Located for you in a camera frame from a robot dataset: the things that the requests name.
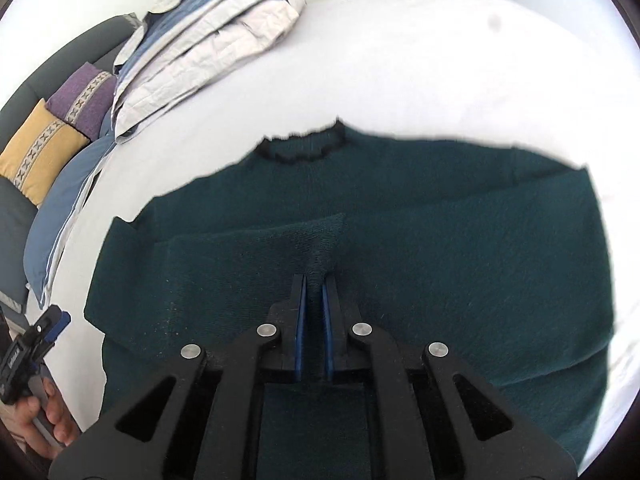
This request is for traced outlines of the dark green knit sweater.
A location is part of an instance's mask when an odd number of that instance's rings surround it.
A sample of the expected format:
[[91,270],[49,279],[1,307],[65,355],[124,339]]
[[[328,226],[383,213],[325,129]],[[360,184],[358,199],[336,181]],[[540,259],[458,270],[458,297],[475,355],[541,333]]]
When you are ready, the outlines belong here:
[[274,139],[115,219],[85,307],[111,408],[184,344],[224,346],[308,281],[303,385],[270,387],[263,479],[365,479],[363,398],[320,384],[321,286],[402,344],[441,341],[582,460],[608,382],[608,248],[586,170],[518,148]]

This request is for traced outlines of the blue pillow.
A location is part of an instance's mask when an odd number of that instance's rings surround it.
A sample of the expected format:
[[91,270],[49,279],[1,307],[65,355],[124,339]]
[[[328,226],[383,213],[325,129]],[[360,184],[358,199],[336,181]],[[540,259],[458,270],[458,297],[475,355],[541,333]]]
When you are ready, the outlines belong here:
[[55,178],[30,227],[24,250],[23,266],[29,290],[43,308],[46,304],[46,285],[50,278],[55,247],[64,226],[70,222],[80,193],[100,160],[115,145],[111,128],[98,140],[78,152]]

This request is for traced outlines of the yellow patterned cushion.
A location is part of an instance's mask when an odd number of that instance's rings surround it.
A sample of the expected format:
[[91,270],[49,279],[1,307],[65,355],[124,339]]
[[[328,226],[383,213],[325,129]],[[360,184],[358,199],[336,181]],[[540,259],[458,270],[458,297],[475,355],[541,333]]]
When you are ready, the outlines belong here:
[[1,153],[1,175],[40,207],[62,169],[89,143],[40,99]]

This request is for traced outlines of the purple patterned cushion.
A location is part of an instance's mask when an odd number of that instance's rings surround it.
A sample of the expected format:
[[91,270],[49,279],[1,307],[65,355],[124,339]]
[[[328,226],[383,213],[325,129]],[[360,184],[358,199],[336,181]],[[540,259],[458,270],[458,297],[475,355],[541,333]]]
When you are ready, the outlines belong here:
[[85,62],[46,102],[46,109],[95,141],[106,113],[111,109],[116,77]]

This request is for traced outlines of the dark grey sofa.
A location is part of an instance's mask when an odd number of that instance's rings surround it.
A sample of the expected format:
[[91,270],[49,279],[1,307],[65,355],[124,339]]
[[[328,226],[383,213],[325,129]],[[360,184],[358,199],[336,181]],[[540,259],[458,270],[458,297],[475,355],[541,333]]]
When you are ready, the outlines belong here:
[[[131,14],[93,26],[57,50],[17,89],[1,109],[1,145],[6,146],[29,113],[49,99],[85,62],[109,72],[116,54],[139,26]],[[27,304],[23,254],[36,206],[9,180],[1,180],[1,312],[23,322]]]

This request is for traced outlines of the white bed sheet mattress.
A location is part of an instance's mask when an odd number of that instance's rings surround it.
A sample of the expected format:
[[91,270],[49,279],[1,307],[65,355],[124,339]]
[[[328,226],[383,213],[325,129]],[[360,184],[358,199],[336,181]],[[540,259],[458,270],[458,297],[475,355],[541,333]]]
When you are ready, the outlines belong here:
[[154,198],[274,139],[342,125],[366,136],[518,148],[586,170],[608,248],[608,382],[580,468],[639,389],[639,71],[593,34],[510,0],[326,0],[280,44],[116,144],[79,211],[52,286],[72,322],[49,366],[88,429],[107,408],[104,333],[85,307],[107,232]]

